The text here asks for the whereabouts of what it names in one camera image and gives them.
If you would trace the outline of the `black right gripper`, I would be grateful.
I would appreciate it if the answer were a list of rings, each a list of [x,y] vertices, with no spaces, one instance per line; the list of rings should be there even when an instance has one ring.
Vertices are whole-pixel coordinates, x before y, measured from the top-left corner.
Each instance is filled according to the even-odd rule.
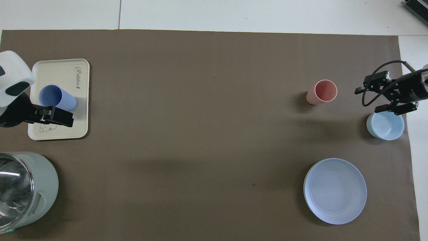
[[[362,86],[356,88],[354,94],[363,93],[365,89],[379,93],[391,82],[391,88],[388,89],[388,100],[404,104],[398,105],[398,103],[390,102],[389,104],[377,106],[374,112],[381,113],[388,111],[395,115],[407,114],[417,110],[418,101],[427,100],[427,78],[427,72],[419,74],[409,73],[402,75],[400,78],[393,79],[391,82],[389,71],[382,71],[375,73],[373,76],[367,75]]]

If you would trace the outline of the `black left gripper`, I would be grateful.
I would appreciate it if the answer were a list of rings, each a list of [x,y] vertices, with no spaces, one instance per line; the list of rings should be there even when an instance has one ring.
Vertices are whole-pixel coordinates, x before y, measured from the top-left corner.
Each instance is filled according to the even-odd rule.
[[[32,104],[27,93],[23,92],[9,104],[0,116],[0,126],[2,128],[12,128],[25,123],[38,123],[43,116],[47,116],[43,121],[46,124],[60,125],[68,128],[73,127],[73,113],[55,106],[42,107]]]

